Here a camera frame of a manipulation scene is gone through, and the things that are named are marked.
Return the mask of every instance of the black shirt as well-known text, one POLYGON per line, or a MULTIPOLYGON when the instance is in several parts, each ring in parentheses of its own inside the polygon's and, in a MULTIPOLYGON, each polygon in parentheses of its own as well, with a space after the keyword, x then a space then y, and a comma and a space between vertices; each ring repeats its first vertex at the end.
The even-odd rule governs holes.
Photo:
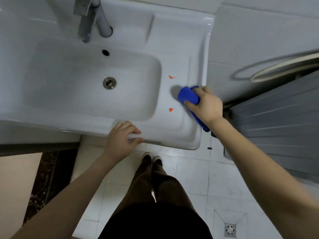
POLYGON ((106 238, 212 238, 208 226, 193 210, 165 203, 126 207, 105 225, 106 238))

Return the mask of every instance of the person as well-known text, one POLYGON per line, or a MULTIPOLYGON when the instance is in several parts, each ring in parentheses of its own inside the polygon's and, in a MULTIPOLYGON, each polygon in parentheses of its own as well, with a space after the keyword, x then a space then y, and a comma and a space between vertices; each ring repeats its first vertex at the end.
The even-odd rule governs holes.
MULTIPOLYGON (((246 185, 283 238, 319 238, 318 202, 282 167, 237 132, 222 116, 222 102, 207 87, 196 88, 200 103, 185 105, 201 119, 229 152, 246 185)), ((142 138, 129 121, 110 132, 104 153, 12 239, 69 239, 107 173, 127 157, 142 138)), ((122 202, 103 229, 104 238, 212 238, 176 178, 168 176, 160 157, 146 153, 122 202), (154 190, 156 203, 151 195, 154 190)))

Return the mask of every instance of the blue towel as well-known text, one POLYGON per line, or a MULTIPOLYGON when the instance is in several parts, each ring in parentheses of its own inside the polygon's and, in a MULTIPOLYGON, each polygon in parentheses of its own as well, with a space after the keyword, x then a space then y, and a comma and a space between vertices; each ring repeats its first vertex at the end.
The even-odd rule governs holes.
MULTIPOLYGON (((198 86, 193 86, 193 87, 189 88, 188 86, 185 86, 184 88, 182 88, 181 91, 178 93, 178 97, 177 97, 179 102, 184 104, 184 101, 189 101, 189 102, 197 105, 200 102, 200 98, 195 92, 192 91, 194 88, 197 88, 197 87, 198 86)), ((197 123, 199 125, 201 125, 203 130, 205 132, 209 132, 210 131, 209 128, 192 111, 190 111, 190 112, 192 113, 192 115, 195 118, 195 120, 197 121, 197 123)))

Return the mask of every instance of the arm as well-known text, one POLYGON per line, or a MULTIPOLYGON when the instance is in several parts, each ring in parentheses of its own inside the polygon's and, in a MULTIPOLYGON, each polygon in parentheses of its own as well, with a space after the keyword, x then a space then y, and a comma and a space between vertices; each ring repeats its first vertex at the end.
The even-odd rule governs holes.
POLYGON ((103 178, 143 141, 142 138, 128 141, 127 136, 130 133, 140 134, 141 131, 128 121, 118 123, 110 132, 101 157, 32 217, 11 239, 70 239, 103 178))
POLYGON ((207 87, 201 101, 185 105, 224 145, 250 192, 283 238, 318 238, 319 204, 286 170, 241 135, 222 116, 222 102, 207 87))

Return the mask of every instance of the white ceramic sink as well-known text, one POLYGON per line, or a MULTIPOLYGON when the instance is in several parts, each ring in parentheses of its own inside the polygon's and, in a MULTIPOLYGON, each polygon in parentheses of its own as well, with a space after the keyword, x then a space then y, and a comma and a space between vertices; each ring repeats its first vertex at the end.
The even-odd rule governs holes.
POLYGON ((99 136, 130 120, 147 142, 199 147, 201 127, 176 96, 206 84, 214 15, 102 0, 114 33, 95 29, 84 44, 74 0, 33 2, 18 9, 0 0, 0 120, 99 136), (114 89, 103 87, 106 77, 114 89))

